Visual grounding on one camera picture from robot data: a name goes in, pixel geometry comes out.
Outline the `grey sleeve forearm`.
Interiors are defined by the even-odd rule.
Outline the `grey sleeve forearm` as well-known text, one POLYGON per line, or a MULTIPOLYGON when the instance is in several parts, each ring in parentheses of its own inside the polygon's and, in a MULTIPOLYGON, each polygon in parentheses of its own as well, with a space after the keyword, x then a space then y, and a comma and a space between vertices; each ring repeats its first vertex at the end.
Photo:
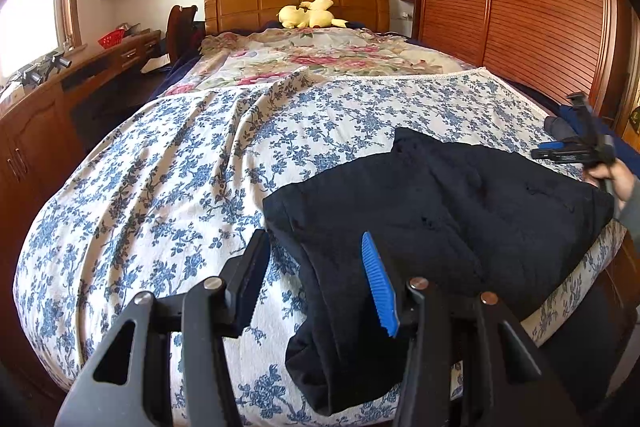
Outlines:
POLYGON ((640 248, 640 183, 634 178, 630 196, 620 212, 618 221, 627 229, 636 251, 640 248))

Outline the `person's right hand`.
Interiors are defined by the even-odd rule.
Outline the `person's right hand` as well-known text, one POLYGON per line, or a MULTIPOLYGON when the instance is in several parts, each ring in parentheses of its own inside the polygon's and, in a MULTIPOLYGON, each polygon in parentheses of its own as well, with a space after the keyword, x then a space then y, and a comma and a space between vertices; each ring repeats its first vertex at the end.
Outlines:
POLYGON ((637 177, 619 159, 616 159, 612 165, 600 164, 582 170, 582 179, 593 185, 598 185, 600 181, 610 182, 619 212, 623 211, 631 199, 637 182, 637 177))

